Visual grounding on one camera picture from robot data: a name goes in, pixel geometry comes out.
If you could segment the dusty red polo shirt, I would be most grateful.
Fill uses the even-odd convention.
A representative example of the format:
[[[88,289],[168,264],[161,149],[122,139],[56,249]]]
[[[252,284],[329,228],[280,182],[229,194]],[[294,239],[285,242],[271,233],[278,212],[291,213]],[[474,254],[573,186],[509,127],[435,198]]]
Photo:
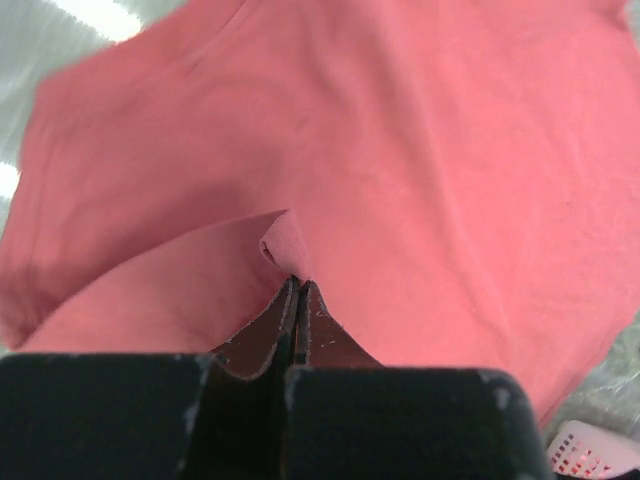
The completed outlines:
[[[209,351],[296,276],[546,423],[639,308],[622,1],[190,1],[42,81],[19,166],[23,352]]]

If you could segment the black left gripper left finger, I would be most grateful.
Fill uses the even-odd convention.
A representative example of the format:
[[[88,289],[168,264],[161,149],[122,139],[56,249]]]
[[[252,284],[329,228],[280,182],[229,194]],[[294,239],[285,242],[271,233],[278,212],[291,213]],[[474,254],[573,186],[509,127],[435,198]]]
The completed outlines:
[[[5,479],[277,479],[300,285],[205,354],[1,362]]]

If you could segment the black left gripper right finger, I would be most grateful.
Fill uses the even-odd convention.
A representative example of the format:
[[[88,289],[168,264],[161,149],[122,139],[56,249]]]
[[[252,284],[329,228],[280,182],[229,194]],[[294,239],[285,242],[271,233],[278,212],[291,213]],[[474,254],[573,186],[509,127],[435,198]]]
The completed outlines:
[[[284,401],[288,479],[552,477],[529,400],[510,375],[380,366],[312,283]]]

